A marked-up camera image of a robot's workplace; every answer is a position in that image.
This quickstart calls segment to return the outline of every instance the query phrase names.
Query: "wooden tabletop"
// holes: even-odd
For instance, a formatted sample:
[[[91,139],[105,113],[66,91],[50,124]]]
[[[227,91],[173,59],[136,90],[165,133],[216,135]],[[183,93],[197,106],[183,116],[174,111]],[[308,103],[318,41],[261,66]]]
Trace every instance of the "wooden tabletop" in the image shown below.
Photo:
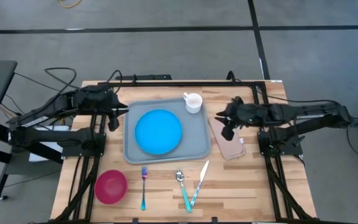
[[[85,85],[95,85],[97,81],[87,81]],[[267,93],[286,98],[282,82],[266,81]],[[118,92],[120,102],[176,98],[183,92],[199,93],[204,100],[208,118],[225,109],[231,98],[240,96],[246,103],[253,103],[252,92],[246,86],[228,87],[122,87]],[[286,103],[269,99],[270,103]],[[246,154],[240,158],[225,161],[218,144],[209,128],[211,153],[204,159],[164,162],[147,165],[149,173],[146,180],[146,206],[140,209],[142,201],[141,165],[126,162],[122,155],[122,127],[124,116],[119,118],[120,127],[115,132],[106,128],[108,140],[104,156],[100,159],[98,176],[111,169],[125,173],[129,190],[126,196],[115,205],[104,205],[95,197],[92,222],[210,222],[217,217],[220,222],[275,221],[270,196],[264,158],[259,154],[257,128],[242,128],[238,131],[244,138]],[[89,116],[77,116],[73,129],[89,126]],[[186,213],[180,184],[175,180],[175,170],[185,174],[184,185],[191,200],[197,188],[200,172],[205,161],[209,160],[197,201],[191,213]],[[298,203],[311,216],[316,216],[308,180],[303,164],[293,156],[282,156],[288,189]],[[71,182],[77,158],[66,159],[63,163],[59,185],[56,192],[51,218],[58,216],[67,206]],[[75,182],[78,185],[79,174]],[[285,207],[279,190],[278,197],[282,216]],[[83,197],[80,218],[85,215],[87,193]]]

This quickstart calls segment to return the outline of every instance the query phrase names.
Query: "knife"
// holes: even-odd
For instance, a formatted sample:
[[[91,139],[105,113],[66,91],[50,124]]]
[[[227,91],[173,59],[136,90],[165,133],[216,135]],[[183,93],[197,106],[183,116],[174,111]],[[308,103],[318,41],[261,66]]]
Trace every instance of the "knife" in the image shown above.
[[[198,183],[198,186],[197,186],[197,190],[196,192],[194,193],[194,196],[193,196],[193,199],[191,199],[191,202],[190,202],[190,206],[194,206],[194,203],[196,202],[196,198],[197,198],[197,195],[198,195],[198,191],[201,187],[201,183],[203,182],[203,179],[204,179],[204,176],[205,176],[205,173],[206,173],[206,169],[208,168],[208,164],[209,164],[209,161],[206,161],[203,169],[201,170],[201,173],[200,173],[200,182]]]

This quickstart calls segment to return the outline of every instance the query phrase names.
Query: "cup handle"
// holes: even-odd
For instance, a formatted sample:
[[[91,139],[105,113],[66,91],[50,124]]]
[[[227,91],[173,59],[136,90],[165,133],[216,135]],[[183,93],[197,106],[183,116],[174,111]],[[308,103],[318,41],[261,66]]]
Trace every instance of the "cup handle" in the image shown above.
[[[187,99],[189,97],[189,94],[187,94],[187,93],[183,93],[183,99]]]

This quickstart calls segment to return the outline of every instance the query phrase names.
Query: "spoon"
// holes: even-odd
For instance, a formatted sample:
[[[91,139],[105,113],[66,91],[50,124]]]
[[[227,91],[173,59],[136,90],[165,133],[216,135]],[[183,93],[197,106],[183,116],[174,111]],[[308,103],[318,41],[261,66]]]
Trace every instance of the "spoon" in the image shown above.
[[[191,206],[190,206],[189,198],[187,197],[187,194],[186,194],[185,186],[183,185],[183,180],[185,179],[185,176],[183,175],[183,172],[181,170],[177,170],[176,177],[177,177],[177,180],[179,181],[180,186],[181,186],[181,192],[183,194],[183,199],[185,200],[186,211],[187,211],[187,213],[190,213]]]

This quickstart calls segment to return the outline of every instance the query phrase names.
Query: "black clamp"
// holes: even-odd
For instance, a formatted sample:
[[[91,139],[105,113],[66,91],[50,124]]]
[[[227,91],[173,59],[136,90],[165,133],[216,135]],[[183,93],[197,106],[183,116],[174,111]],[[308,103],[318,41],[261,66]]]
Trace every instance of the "black clamp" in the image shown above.
[[[218,218],[212,217],[212,224],[218,224]]]
[[[136,77],[136,75],[134,74],[134,77],[133,77],[133,79],[132,79],[132,84],[133,84],[133,85],[136,85],[136,84],[137,84],[136,80],[137,80],[137,77]]]
[[[229,71],[229,73],[228,73],[228,75],[227,75],[227,77],[226,77],[226,80],[231,80],[231,83],[233,84],[233,85],[236,85],[236,83],[237,83],[237,81],[236,81],[236,77],[234,76],[234,73],[233,73],[233,71]]]

